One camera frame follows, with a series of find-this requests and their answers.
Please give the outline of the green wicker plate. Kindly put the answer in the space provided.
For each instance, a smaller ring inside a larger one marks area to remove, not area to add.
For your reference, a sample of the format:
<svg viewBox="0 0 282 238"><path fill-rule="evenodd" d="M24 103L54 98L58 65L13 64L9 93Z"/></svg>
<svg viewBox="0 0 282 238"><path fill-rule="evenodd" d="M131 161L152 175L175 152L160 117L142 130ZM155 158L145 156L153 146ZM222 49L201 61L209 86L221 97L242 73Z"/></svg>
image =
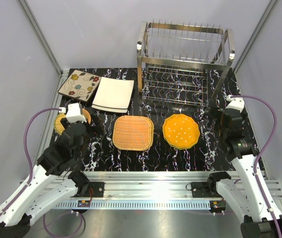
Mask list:
<svg viewBox="0 0 282 238"><path fill-rule="evenodd" d="M83 116L85 117L85 119L87 120L87 122L90 124L91 121L92 121L90 113L86 109L83 109L82 113L83 113ZM57 115L57 117L55 118L54 130L59 135L61 135L62 132L65 130L64 126L61 123L61 120L65 119L65 118L66 118L66 114L65 113L59 113Z"/></svg>

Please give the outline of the white black-rimmed square plate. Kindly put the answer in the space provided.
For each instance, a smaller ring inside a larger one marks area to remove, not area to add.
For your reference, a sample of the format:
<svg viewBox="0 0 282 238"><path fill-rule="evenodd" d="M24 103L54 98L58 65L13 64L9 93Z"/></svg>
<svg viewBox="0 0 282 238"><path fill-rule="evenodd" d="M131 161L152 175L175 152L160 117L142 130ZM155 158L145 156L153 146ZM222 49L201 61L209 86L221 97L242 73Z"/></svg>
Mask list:
<svg viewBox="0 0 282 238"><path fill-rule="evenodd" d="M128 109L134 87L133 80L102 77L92 104Z"/></svg>

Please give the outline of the floral square ceramic plate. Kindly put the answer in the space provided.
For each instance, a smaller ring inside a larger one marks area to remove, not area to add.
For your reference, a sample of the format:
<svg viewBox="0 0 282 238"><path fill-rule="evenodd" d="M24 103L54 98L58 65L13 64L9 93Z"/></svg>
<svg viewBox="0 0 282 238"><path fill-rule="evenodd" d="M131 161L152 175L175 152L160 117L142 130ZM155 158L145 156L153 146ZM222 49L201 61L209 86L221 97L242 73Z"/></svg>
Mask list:
<svg viewBox="0 0 282 238"><path fill-rule="evenodd" d="M61 85L58 93L81 102L88 102L94 95L100 81L100 76L75 70Z"/></svg>

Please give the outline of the orange octagonal plate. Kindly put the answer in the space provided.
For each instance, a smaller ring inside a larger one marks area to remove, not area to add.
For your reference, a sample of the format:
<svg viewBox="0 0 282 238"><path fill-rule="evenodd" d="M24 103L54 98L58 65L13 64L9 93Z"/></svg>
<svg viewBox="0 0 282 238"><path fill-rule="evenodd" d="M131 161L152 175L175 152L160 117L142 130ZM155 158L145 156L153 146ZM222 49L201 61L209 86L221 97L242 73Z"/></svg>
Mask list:
<svg viewBox="0 0 282 238"><path fill-rule="evenodd" d="M198 123L184 114L173 114L165 119L162 132L165 140L199 140L200 137Z"/></svg>

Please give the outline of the green dotted plate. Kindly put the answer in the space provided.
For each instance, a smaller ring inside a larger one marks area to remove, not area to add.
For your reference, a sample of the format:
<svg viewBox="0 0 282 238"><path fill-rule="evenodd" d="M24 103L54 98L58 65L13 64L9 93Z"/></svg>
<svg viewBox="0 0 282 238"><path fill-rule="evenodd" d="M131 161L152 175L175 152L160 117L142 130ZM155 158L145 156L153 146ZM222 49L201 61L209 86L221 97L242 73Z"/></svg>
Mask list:
<svg viewBox="0 0 282 238"><path fill-rule="evenodd" d="M192 148L194 145L196 145L198 143L198 140L189 140L189 139L179 138L178 140L167 140L166 139L166 142L171 147L182 150L182 149Z"/></svg>

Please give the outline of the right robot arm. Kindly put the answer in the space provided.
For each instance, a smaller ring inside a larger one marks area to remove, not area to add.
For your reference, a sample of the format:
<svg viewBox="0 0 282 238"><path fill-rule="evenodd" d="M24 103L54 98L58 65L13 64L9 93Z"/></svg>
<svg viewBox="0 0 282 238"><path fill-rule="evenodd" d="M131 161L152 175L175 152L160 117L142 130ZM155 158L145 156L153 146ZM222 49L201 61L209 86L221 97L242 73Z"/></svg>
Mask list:
<svg viewBox="0 0 282 238"><path fill-rule="evenodd" d="M221 196L240 221L244 238L282 238L282 212L273 200L260 172L256 150L242 135L242 111L234 108L218 110L220 139L224 151L244 187L241 193L227 172L211 173L207 192Z"/></svg>

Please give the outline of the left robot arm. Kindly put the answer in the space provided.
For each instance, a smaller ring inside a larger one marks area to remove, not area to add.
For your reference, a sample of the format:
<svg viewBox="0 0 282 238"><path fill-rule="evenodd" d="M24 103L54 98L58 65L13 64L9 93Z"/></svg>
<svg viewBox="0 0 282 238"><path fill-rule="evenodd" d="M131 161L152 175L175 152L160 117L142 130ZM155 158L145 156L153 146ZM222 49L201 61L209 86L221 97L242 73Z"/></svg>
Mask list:
<svg viewBox="0 0 282 238"><path fill-rule="evenodd" d="M64 131L38 158L29 176L0 205L0 238L22 238L31 226L61 201L70 197L93 196L94 190L82 170L75 166L92 138L104 130L96 115L85 119L62 119ZM40 193L67 168L74 168L55 189Z"/></svg>

